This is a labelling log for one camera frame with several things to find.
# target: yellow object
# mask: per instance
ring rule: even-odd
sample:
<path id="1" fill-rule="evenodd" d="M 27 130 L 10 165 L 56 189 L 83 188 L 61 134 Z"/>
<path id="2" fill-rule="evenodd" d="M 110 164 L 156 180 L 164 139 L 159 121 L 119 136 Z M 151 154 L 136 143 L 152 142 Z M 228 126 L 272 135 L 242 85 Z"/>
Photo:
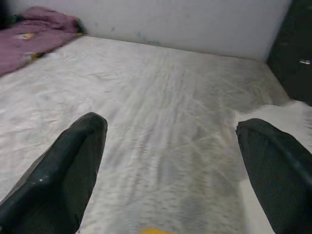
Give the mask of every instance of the yellow object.
<path id="1" fill-rule="evenodd" d="M 160 231 L 155 228 L 147 228 L 143 230 L 142 232 L 140 232 L 140 234 L 171 234 L 171 233 Z"/>
<path id="2" fill-rule="evenodd" d="M 33 54 L 33 60 L 38 59 L 39 54 Z"/>
<path id="3" fill-rule="evenodd" d="M 27 39 L 30 39 L 34 36 L 35 34 L 33 33 L 23 33 L 23 34 L 18 34 L 17 37 L 19 39 L 24 39 L 24 40 L 27 40 Z"/>

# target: white wall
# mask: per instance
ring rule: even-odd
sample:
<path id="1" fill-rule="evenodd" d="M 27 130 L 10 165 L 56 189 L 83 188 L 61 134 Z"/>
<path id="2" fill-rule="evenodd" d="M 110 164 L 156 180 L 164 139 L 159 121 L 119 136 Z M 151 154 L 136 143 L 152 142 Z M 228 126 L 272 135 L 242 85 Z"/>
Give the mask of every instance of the white wall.
<path id="1" fill-rule="evenodd" d="M 81 18 L 93 36 L 264 61 L 291 0 L 9 0 Z"/>

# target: bed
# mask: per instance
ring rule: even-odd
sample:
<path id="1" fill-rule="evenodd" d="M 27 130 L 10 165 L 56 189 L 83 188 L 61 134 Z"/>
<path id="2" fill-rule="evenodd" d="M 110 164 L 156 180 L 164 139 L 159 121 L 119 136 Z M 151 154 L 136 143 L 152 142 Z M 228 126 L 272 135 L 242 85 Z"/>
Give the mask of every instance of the bed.
<path id="1" fill-rule="evenodd" d="M 0 79 L 0 199 L 92 111 L 108 132 L 81 234 L 243 233 L 224 126 L 288 101 L 260 62 L 83 36 Z"/>

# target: white sheet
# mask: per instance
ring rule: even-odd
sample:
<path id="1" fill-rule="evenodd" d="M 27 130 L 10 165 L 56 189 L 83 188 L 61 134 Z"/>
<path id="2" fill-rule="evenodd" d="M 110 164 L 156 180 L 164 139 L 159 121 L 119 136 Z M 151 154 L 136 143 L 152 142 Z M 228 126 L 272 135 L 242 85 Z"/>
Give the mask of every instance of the white sheet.
<path id="1" fill-rule="evenodd" d="M 109 129 L 80 233 L 241 234 L 239 150 L 224 126 L 232 109 L 287 101 L 256 61 L 82 37 L 0 79 L 0 198 L 93 111 Z"/>

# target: dark cabinet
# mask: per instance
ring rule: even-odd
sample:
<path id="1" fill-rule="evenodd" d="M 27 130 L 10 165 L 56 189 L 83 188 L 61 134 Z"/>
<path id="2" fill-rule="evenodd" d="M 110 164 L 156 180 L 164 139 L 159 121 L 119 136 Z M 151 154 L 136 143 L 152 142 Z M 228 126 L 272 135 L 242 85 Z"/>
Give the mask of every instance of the dark cabinet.
<path id="1" fill-rule="evenodd" d="M 0 0 L 0 29 L 3 29 L 7 26 L 8 19 L 8 7 L 5 0 Z"/>
<path id="2" fill-rule="evenodd" d="M 267 64 L 290 98 L 312 105 L 312 0 L 294 0 Z"/>

